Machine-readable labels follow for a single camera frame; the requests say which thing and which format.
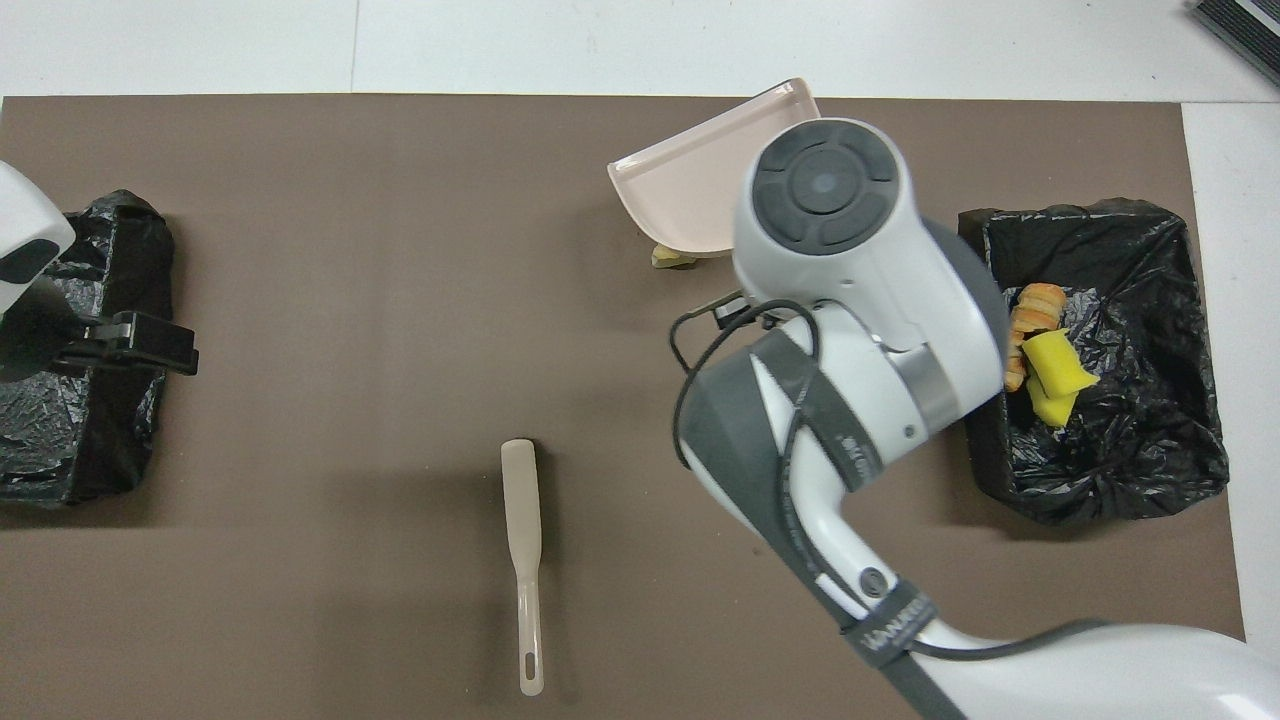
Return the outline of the beige hand brush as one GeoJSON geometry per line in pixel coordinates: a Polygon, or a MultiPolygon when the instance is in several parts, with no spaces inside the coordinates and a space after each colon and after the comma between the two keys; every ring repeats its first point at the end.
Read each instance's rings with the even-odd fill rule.
{"type": "Polygon", "coordinates": [[[545,687],[541,643],[540,566],[541,505],[536,450],[525,438],[500,446],[506,534],[515,571],[518,625],[518,687],[527,697],[545,687]]]}

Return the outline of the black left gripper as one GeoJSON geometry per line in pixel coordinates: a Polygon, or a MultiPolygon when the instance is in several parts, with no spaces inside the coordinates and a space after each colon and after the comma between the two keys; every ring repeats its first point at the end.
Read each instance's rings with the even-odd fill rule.
{"type": "MultiPolygon", "coordinates": [[[[24,320],[20,331],[20,379],[46,372],[68,357],[88,356],[99,342],[93,333],[105,325],[105,316],[72,314],[54,316],[37,313],[24,320]]],[[[118,313],[111,323],[120,327],[113,341],[120,352],[111,365],[124,369],[172,372],[179,375],[198,373],[198,350],[192,329],[145,313],[118,313]],[[187,354],[179,357],[146,354],[187,354]]]]}

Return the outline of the dark ribbed box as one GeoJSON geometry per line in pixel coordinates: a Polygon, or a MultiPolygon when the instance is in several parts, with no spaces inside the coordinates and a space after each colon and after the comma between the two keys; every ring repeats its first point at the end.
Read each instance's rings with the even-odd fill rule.
{"type": "Polygon", "coordinates": [[[1280,87],[1280,0],[1188,0],[1190,17],[1280,87]]]}

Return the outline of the yellow sponge piece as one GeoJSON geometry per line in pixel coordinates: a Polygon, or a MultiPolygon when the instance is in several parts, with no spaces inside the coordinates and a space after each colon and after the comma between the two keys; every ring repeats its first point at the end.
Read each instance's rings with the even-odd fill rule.
{"type": "Polygon", "coordinates": [[[1030,400],[1032,411],[1047,425],[1064,428],[1073,414],[1079,392],[1050,396],[1041,379],[1029,375],[1025,382],[1025,391],[1030,400]]]}
{"type": "Polygon", "coordinates": [[[1021,351],[1050,398],[1075,395],[1100,382],[1098,375],[1084,369],[1065,328],[1030,336],[1021,343],[1021,351]]]}

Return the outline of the brown table mat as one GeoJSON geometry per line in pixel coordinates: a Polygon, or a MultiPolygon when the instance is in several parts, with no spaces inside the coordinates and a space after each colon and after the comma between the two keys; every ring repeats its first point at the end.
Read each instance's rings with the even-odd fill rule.
{"type": "Polygon", "coordinates": [[[609,161],[728,97],[10,97],[0,158],[175,237],[196,377],[128,495],[0,509],[0,720],[916,720],[676,461],[609,161]],[[500,446],[535,445],[545,687],[500,446]]]}

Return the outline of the black bag-lined bin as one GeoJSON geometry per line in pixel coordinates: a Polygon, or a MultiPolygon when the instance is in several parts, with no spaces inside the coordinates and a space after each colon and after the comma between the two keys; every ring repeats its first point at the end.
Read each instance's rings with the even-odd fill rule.
{"type": "MultiPolygon", "coordinates": [[[[46,277],[76,313],[172,319],[177,245],[150,202],[116,190],[68,220],[76,242],[46,277]]],[[[69,369],[0,383],[0,507],[59,509],[138,487],[165,384],[156,369],[69,369]]]]}
{"type": "Polygon", "coordinates": [[[1014,306],[1036,282],[1064,290],[1062,327],[1100,382],[1064,427],[1028,392],[965,418],[978,487],[1051,527],[1175,515],[1229,482],[1210,333],[1187,222],[1152,202],[979,209],[959,236],[1014,306]]]}

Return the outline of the beige plastic dustpan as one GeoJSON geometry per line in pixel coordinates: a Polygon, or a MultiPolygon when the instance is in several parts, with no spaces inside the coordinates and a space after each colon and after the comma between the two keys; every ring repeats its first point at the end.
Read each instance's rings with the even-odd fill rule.
{"type": "Polygon", "coordinates": [[[704,258],[733,250],[733,209],[749,167],[777,135],[820,111],[809,83],[786,79],[607,167],[635,225],[653,242],[704,258]]]}

